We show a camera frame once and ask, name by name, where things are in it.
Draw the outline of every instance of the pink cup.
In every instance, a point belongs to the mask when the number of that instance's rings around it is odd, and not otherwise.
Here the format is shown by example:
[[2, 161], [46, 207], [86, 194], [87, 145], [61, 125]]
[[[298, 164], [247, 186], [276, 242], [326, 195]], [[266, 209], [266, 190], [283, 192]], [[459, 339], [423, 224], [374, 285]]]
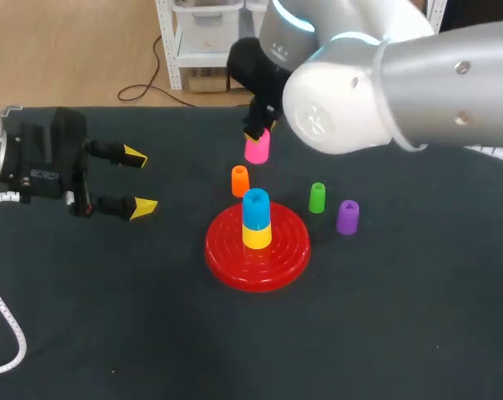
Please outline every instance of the pink cup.
[[245, 142], [245, 159], [252, 164], [264, 164], [269, 158], [269, 130], [264, 130], [264, 135], [258, 143], [247, 139]]

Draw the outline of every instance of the yellow ring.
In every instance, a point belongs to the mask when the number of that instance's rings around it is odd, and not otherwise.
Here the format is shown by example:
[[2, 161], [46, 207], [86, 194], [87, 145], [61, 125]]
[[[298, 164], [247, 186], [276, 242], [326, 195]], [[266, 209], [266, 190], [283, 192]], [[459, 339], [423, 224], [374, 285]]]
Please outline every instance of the yellow ring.
[[271, 243], [271, 224], [260, 231], [253, 231], [242, 224], [242, 240], [246, 247], [253, 250], [268, 247]]

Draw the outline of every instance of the screw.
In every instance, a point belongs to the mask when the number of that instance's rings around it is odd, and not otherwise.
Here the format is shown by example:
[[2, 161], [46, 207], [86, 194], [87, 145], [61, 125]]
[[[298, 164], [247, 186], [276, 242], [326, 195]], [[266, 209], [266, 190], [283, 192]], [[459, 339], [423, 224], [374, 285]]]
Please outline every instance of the screw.
[[471, 120], [470, 114], [467, 113], [466, 111], [459, 112], [457, 114], [457, 116], [455, 117], [455, 123], [457, 125], [461, 125], [463, 127], [465, 127], [466, 125], [469, 125], [470, 120]]
[[470, 68], [471, 68], [471, 62], [469, 61], [461, 61], [457, 65], [455, 65], [455, 70], [460, 75], [464, 75], [465, 73], [470, 71]]

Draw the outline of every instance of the green cup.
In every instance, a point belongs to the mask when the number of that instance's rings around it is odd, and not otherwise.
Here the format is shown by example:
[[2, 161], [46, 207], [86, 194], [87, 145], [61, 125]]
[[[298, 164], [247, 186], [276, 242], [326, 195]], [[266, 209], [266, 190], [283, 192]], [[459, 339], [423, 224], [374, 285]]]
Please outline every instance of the green cup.
[[313, 214], [321, 214], [325, 211], [325, 185], [316, 182], [310, 188], [309, 211]]

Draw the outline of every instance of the ring stacking toy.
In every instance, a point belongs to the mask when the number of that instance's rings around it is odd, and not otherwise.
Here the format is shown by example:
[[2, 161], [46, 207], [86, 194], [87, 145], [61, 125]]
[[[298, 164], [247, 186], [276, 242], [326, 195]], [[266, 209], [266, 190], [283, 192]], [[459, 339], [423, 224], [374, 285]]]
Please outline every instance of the ring stacking toy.
[[227, 208], [211, 223], [205, 257], [223, 283], [246, 292], [269, 292], [294, 281], [310, 260], [310, 240], [301, 218], [270, 203], [261, 189]]

